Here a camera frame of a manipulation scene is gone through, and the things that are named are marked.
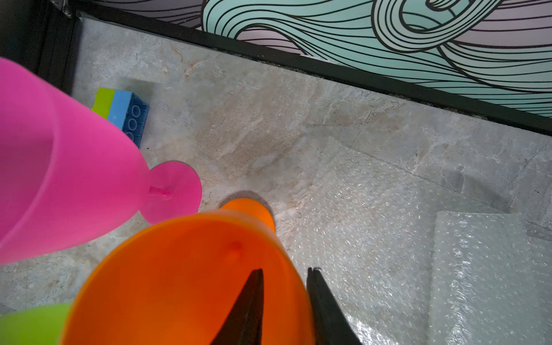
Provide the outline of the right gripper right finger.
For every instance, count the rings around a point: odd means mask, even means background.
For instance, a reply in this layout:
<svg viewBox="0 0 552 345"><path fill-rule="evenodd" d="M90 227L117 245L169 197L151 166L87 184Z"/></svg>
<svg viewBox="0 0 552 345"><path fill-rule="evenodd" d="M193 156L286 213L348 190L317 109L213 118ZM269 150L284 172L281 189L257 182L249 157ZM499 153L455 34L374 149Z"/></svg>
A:
<svg viewBox="0 0 552 345"><path fill-rule="evenodd" d="M313 311L316 344L358 344L319 267L309 267L306 287Z"/></svg>

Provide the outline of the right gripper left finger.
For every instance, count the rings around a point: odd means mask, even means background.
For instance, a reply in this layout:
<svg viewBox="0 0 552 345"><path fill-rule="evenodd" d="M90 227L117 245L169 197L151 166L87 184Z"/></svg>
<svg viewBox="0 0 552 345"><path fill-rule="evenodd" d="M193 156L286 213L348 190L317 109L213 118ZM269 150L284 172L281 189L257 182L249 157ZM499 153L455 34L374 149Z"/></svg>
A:
<svg viewBox="0 0 552 345"><path fill-rule="evenodd" d="M253 270L211 345L261 344L264 286L262 269Z"/></svg>

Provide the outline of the orange glass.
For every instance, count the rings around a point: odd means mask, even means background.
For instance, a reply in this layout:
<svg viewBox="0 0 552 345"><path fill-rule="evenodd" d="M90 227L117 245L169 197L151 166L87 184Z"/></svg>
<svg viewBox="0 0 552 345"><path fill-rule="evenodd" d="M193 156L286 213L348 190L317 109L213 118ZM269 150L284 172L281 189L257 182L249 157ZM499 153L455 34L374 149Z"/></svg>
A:
<svg viewBox="0 0 552 345"><path fill-rule="evenodd" d="M263 344L314 344L303 280L259 201L171 219L134 235L91 273L62 344L209 344L247 278L264 277Z"/></svg>

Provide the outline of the bubble wrap sheet of pink glass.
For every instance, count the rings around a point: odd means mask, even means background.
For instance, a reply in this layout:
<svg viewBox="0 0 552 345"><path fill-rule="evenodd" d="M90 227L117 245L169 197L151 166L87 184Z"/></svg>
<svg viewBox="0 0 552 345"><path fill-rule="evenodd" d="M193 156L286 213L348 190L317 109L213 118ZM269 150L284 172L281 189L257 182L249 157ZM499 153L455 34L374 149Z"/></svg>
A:
<svg viewBox="0 0 552 345"><path fill-rule="evenodd" d="M319 267L364 344L428 344L438 212L506 214L329 139L290 255Z"/></svg>

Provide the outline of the green glass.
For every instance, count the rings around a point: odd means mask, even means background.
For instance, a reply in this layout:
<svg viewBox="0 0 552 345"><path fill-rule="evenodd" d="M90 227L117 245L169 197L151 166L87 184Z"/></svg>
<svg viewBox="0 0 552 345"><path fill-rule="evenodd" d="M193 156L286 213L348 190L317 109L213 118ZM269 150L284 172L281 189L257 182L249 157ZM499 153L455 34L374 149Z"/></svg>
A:
<svg viewBox="0 0 552 345"><path fill-rule="evenodd" d="M19 310L1 317L1 344L59 344L71 304Z"/></svg>

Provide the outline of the pink wine glass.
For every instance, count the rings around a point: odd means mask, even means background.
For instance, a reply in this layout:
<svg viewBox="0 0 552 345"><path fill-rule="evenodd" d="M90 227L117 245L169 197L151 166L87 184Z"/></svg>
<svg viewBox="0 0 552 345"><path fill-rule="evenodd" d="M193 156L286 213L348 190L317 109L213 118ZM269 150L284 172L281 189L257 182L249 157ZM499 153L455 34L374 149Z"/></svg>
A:
<svg viewBox="0 0 552 345"><path fill-rule="evenodd" d="M195 214L189 165L149 168L106 119L11 60L1 60L1 263L79 246L135 214L150 224Z"/></svg>

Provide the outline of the bubble wrap sheet of yellow glass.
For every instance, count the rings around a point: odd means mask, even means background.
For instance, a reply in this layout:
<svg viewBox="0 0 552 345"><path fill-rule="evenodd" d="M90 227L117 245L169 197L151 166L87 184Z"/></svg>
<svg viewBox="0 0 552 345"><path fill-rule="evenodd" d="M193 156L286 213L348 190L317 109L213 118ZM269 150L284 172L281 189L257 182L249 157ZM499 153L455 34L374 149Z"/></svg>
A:
<svg viewBox="0 0 552 345"><path fill-rule="evenodd" d="M550 231L517 214L438 212L427 342L550 344Z"/></svg>

